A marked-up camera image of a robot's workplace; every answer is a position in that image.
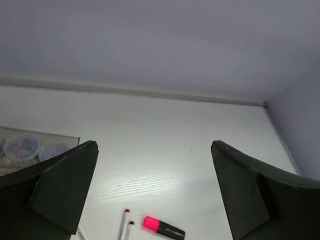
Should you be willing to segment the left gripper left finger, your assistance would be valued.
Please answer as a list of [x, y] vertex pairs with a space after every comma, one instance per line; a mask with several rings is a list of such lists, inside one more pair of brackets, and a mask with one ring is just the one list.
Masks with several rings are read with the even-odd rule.
[[2, 240], [69, 240], [80, 223], [99, 154], [89, 140], [1, 176]]

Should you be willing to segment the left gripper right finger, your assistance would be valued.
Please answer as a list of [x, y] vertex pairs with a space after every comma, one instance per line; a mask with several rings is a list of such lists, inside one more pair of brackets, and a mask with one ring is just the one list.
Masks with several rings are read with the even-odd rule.
[[221, 140], [211, 145], [234, 240], [318, 240], [320, 182], [255, 159]]

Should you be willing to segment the clear tub of clips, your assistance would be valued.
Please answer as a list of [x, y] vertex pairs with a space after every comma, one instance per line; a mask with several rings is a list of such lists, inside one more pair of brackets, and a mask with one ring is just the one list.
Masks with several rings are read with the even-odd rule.
[[33, 164], [40, 146], [40, 141], [35, 135], [19, 133], [5, 141], [3, 150], [10, 165], [28, 167]]

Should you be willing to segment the red cap white marker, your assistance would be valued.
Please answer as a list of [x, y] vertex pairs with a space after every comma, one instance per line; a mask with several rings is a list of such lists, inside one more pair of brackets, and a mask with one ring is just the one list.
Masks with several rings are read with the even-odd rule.
[[129, 223], [129, 215], [130, 215], [130, 210], [126, 208], [122, 214], [122, 219], [120, 222], [120, 228], [119, 228], [119, 234], [117, 240], [124, 240], [125, 234], [127, 231], [127, 225]]

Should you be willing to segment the black cap white marker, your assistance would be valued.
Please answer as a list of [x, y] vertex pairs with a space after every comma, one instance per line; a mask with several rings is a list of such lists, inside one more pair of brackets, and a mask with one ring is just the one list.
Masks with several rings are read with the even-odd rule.
[[135, 222], [129, 221], [129, 223], [127, 224], [124, 240], [131, 240], [132, 239], [132, 233], [133, 233], [134, 227], [135, 227]]

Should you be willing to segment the pink cap black highlighter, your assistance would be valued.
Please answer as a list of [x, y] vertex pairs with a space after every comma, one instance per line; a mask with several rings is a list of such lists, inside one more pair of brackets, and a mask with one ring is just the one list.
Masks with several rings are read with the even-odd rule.
[[142, 227], [153, 233], [168, 237], [173, 240], [184, 240], [186, 235], [186, 232], [184, 230], [181, 230], [151, 216], [146, 216], [144, 218]]

